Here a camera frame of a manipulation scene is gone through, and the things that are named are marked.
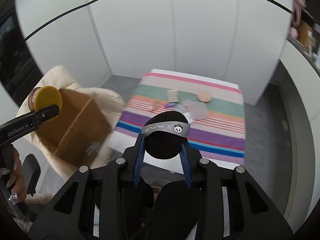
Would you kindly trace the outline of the copper jar yellow lid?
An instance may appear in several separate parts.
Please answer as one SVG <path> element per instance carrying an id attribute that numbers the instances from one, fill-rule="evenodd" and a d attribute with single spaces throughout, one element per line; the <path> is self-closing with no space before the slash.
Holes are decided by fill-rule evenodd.
<path id="1" fill-rule="evenodd" d="M 62 96 L 53 86 L 35 87 L 28 96 L 28 107 L 31 112 L 57 105 L 62 109 Z"/>

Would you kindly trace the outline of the translucent square plastic case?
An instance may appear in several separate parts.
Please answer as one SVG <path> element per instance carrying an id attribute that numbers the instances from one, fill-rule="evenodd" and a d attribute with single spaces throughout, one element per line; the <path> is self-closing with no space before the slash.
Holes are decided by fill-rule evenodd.
<path id="1" fill-rule="evenodd" d="M 202 120 L 208 117 L 208 110 L 203 102 L 187 100 L 183 103 L 183 106 L 193 120 Z"/>

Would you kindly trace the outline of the pink purple small tube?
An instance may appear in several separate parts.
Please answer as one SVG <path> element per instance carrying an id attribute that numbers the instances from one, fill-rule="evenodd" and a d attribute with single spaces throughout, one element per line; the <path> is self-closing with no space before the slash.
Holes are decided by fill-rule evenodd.
<path id="1" fill-rule="evenodd" d="M 164 104 L 164 108 L 171 108 L 171 107 L 175 107 L 177 105 L 176 102 L 167 102 L 166 104 Z"/>

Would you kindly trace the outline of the cardboard box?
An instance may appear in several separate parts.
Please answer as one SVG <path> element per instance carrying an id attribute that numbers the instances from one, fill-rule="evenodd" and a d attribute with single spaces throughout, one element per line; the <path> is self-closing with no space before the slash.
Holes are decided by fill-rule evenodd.
<path id="1" fill-rule="evenodd" d="M 59 89 L 62 109 L 36 131 L 54 156 L 76 167 L 91 165 L 111 131 L 93 97 L 70 89 Z"/>

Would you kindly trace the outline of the cream padded chair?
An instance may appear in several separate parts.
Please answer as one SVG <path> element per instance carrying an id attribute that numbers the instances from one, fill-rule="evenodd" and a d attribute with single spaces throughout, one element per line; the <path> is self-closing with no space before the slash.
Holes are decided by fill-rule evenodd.
<path id="1" fill-rule="evenodd" d="M 57 117 L 26 135 L 26 141 L 65 180 L 80 166 L 107 165 L 112 156 L 107 139 L 125 109 L 123 98 L 109 89 L 81 87 L 62 65 L 53 67 L 36 84 L 45 86 L 59 90 L 62 108 Z"/>

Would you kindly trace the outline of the striped pastel cloth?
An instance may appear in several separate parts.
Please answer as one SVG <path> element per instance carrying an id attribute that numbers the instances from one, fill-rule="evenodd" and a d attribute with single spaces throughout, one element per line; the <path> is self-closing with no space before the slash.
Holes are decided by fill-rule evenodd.
<path id="1" fill-rule="evenodd" d="M 164 108 L 167 90 L 178 91 L 175 107 Z M 208 117 L 193 120 L 183 103 L 199 101 L 196 94 L 207 92 L 212 97 L 205 103 Z M 243 164 L 245 160 L 245 111 L 242 91 L 238 85 L 208 77 L 154 69 L 144 74 L 128 101 L 114 131 L 110 146 L 123 152 L 133 146 L 144 124 L 153 116 L 170 110 L 182 112 L 190 123 L 188 140 L 209 159 Z"/>

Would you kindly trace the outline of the beige rectangular sponge block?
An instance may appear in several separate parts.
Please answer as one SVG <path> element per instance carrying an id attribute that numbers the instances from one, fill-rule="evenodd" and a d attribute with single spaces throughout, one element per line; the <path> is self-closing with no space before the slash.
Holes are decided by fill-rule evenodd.
<path id="1" fill-rule="evenodd" d="M 174 89 L 167 90 L 167 100 L 169 103 L 179 102 L 178 91 Z"/>

